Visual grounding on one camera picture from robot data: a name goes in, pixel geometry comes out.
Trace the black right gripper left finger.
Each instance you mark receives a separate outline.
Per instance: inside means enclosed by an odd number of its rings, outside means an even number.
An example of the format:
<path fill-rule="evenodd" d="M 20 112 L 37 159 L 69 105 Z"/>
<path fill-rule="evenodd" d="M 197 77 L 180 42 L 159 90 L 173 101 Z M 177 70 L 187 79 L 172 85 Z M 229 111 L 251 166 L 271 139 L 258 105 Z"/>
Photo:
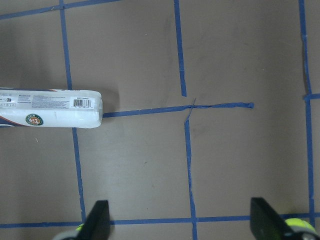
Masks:
<path fill-rule="evenodd" d="M 82 226 L 57 234 L 55 240 L 108 240 L 111 232 L 108 200 L 98 200 Z"/>

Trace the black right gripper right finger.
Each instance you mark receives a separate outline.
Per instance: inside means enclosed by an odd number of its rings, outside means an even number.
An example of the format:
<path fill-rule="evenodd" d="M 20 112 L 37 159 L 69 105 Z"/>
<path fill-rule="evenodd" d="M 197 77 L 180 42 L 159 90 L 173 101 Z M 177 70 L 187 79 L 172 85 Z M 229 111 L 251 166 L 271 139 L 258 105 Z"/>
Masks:
<path fill-rule="evenodd" d="M 250 230 L 257 240 L 318 240 L 318 233 L 295 232 L 262 197 L 250 200 Z"/>

